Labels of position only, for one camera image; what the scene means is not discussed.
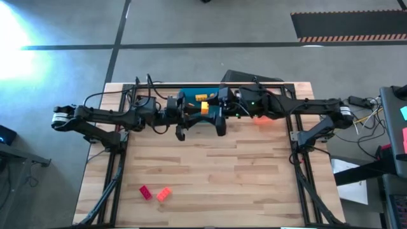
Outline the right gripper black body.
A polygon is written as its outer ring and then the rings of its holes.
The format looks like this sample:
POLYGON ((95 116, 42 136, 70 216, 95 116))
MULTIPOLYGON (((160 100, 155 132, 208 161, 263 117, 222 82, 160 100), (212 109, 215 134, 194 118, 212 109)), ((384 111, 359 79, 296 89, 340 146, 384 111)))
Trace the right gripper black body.
POLYGON ((266 116, 267 93, 261 85, 227 87, 226 116, 266 116))

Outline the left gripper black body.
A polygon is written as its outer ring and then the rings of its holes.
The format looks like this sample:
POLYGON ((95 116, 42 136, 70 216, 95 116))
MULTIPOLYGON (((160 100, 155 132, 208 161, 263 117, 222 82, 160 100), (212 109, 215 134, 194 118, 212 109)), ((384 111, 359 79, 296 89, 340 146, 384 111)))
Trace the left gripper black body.
POLYGON ((184 107, 166 107, 165 108, 165 126, 170 125, 180 125, 182 127, 187 127, 187 122, 185 118, 184 107))

